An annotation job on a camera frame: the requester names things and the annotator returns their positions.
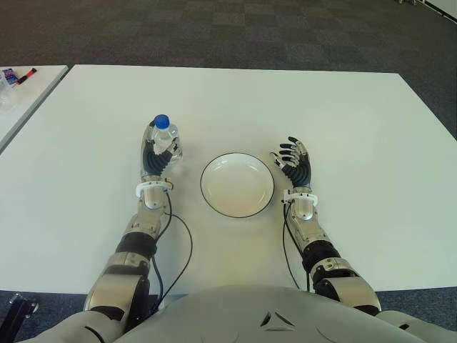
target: black cable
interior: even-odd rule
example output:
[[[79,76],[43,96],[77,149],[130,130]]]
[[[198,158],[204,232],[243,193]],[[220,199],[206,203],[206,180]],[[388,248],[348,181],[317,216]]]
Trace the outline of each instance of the black cable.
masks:
[[[175,280],[171,283],[170,287],[166,290],[165,294],[160,296],[156,303],[152,306],[151,308],[151,313],[149,315],[149,317],[154,314],[155,312],[157,312],[157,310],[159,309],[159,306],[160,304],[162,303],[162,301],[164,300],[164,298],[168,295],[168,293],[171,291],[171,289],[173,288],[173,286],[178,282],[178,280],[181,278],[182,274],[186,271],[187,269],[187,266],[189,265],[189,262],[191,261],[191,258],[192,258],[192,253],[194,251],[194,240],[192,238],[192,233],[191,233],[191,230],[189,229],[189,227],[187,226],[186,222],[179,216],[175,215],[175,214],[171,214],[170,215],[170,218],[171,217],[175,217],[177,218],[181,223],[183,223],[184,227],[186,227],[186,230],[187,230],[187,233],[189,234],[189,239],[191,241],[191,251],[189,252],[189,257],[187,258],[187,261],[186,261],[186,264],[184,265],[183,269],[179,272],[178,276],[175,278]],[[157,275],[160,275],[160,272],[159,270],[157,269],[156,270],[156,273]]]
[[[306,291],[309,292],[309,273],[306,272]]]
[[[169,213],[169,220],[167,221],[167,223],[166,223],[164,229],[163,229],[163,230],[161,231],[161,233],[157,236],[156,242],[159,241],[160,237],[162,237],[162,234],[164,234],[165,231],[166,231],[166,230],[168,229],[168,227],[170,226],[171,217],[173,216],[173,207],[172,207],[172,205],[171,205],[170,194],[169,194],[168,192],[165,192],[165,194],[166,194],[166,197],[167,197],[167,199],[168,199],[168,201],[169,201],[169,210],[170,210],[170,213]]]
[[[298,284],[297,284],[297,281],[295,280],[295,277],[293,277],[293,274],[292,274],[292,271],[291,271],[291,266],[289,265],[289,262],[288,262],[287,251],[286,251],[286,245],[285,245],[285,242],[284,242],[284,234],[285,234],[285,231],[286,231],[286,230],[285,230],[285,227],[287,227],[288,234],[289,234],[289,236],[291,237],[292,242],[293,242],[293,244],[295,245],[295,248],[297,248],[298,253],[301,255],[300,248],[298,247],[298,244],[297,244],[296,240],[295,240],[294,237],[292,236],[291,229],[290,229],[290,227],[288,226],[288,222],[287,222],[287,216],[288,216],[289,210],[291,209],[291,206],[292,206],[292,204],[289,204],[289,206],[288,206],[288,208],[287,208],[287,211],[286,211],[286,204],[284,204],[284,206],[283,206],[283,217],[284,217],[284,225],[283,225],[283,250],[284,250],[284,256],[286,257],[286,263],[287,263],[288,272],[290,273],[290,275],[291,275],[291,277],[292,277],[292,279],[293,279],[293,283],[297,286],[298,289],[300,289],[300,287],[299,287]],[[306,291],[307,291],[307,292],[310,291],[309,273],[308,273],[308,272],[306,273]]]
[[[183,223],[184,227],[186,227],[186,230],[187,230],[187,233],[189,234],[189,239],[191,241],[191,251],[189,252],[189,257],[187,258],[187,261],[186,261],[186,264],[184,265],[183,269],[181,270],[181,272],[178,274],[178,276],[175,278],[175,280],[173,281],[173,283],[171,284],[171,286],[166,290],[164,296],[162,297],[161,301],[168,295],[168,293],[171,291],[171,289],[173,288],[173,286],[178,282],[179,278],[182,276],[182,274],[186,271],[187,269],[187,266],[189,265],[189,262],[191,261],[191,258],[192,258],[192,252],[194,251],[194,240],[192,239],[192,234],[191,234],[191,230],[189,230],[189,227],[187,226],[186,222],[181,219],[179,216],[176,216],[175,214],[172,214],[173,217],[175,217],[176,219],[178,219],[181,223]]]
[[[288,211],[289,211],[290,208],[291,208],[291,205],[288,206],[287,212],[285,214],[286,218],[287,218],[287,214],[288,214]],[[296,285],[296,287],[298,289],[300,289],[300,286],[298,285],[297,281],[295,280],[295,277],[292,274],[291,265],[288,263],[285,237],[286,237],[286,221],[284,221],[284,224],[283,224],[283,250],[284,250],[284,257],[286,258],[287,269],[288,269],[289,274],[292,277],[293,283]]]
[[[284,204],[284,206],[283,206],[284,225],[286,225],[288,234],[290,235],[290,237],[291,237],[291,239],[292,239],[292,242],[293,242],[293,244],[295,245],[295,248],[297,248],[298,253],[299,253],[300,256],[301,256],[300,247],[298,246],[297,242],[295,241],[295,239],[294,239],[294,237],[293,237],[293,235],[292,235],[292,232],[291,232],[290,227],[288,227],[287,215],[288,215],[289,209],[291,209],[291,206],[292,206],[292,204],[290,204],[290,205],[288,206],[287,213],[286,213],[286,204]]]
[[[159,281],[159,295],[157,296],[157,299],[156,299],[156,302],[157,302],[160,298],[162,298],[162,295],[164,294],[164,281],[162,280],[162,276],[160,275],[159,268],[157,267],[156,258],[154,255],[152,256],[152,267],[154,268],[157,279]]]

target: marker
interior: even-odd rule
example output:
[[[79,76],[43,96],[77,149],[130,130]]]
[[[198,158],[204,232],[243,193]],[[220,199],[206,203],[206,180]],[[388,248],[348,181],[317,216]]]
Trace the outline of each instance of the marker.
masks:
[[[19,80],[17,80],[17,84],[22,84],[24,81],[26,81],[30,76],[32,76],[35,73],[36,73],[36,69],[32,68],[31,71],[29,71],[27,74],[25,74]]]

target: gray carpet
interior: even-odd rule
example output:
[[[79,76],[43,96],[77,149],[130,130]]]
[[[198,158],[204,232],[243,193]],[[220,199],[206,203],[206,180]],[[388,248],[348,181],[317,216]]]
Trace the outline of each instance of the gray carpet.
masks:
[[[3,0],[2,9],[2,66],[130,64],[393,72],[457,137],[457,25],[421,4]],[[10,296],[11,292],[0,292],[0,320]],[[83,295],[35,296],[41,308],[26,321],[19,339],[55,325],[79,311],[84,302]],[[384,309],[399,309],[456,329],[457,288],[380,292],[379,297]]]

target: white plate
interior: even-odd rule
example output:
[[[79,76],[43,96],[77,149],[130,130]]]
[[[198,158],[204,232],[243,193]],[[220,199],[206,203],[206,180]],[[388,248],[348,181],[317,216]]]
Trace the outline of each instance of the white plate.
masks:
[[[262,161],[248,154],[233,153],[209,162],[201,175],[200,187],[206,202],[217,212],[244,218],[268,205],[274,182]]]

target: plastic bottle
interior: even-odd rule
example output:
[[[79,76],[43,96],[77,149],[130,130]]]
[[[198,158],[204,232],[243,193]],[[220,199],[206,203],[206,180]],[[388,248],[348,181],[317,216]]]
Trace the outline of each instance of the plastic bottle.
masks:
[[[170,164],[177,162],[183,157],[178,128],[175,124],[170,123],[170,119],[165,114],[159,114],[156,118],[154,118],[152,139],[154,140],[154,151],[156,154],[160,154],[165,151],[176,137],[178,137],[178,149],[172,156]]]
[[[11,93],[11,86],[6,80],[3,71],[0,70],[0,106],[5,109],[6,105],[9,102],[9,95]]]

